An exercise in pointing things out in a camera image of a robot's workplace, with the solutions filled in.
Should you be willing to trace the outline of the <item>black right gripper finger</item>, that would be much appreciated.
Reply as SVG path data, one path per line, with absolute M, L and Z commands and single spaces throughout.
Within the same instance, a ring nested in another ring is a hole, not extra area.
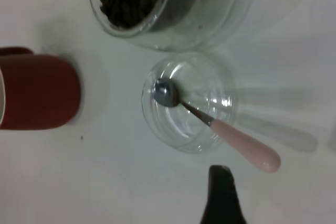
M 208 173 L 208 195 L 201 223 L 246 223 L 235 180 L 227 166 L 212 165 Z

